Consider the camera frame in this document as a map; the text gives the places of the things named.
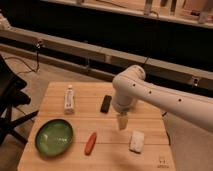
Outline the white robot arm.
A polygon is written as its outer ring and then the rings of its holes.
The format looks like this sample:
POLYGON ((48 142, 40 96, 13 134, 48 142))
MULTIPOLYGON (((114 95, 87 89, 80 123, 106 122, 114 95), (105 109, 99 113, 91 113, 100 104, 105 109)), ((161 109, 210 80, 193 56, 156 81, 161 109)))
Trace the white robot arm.
POLYGON ((213 132, 213 98, 157 86, 146 82, 145 77, 142 67, 132 65, 112 81, 112 106, 119 113, 122 129, 126 128, 127 122, 123 120, 134 102, 142 100, 213 132))

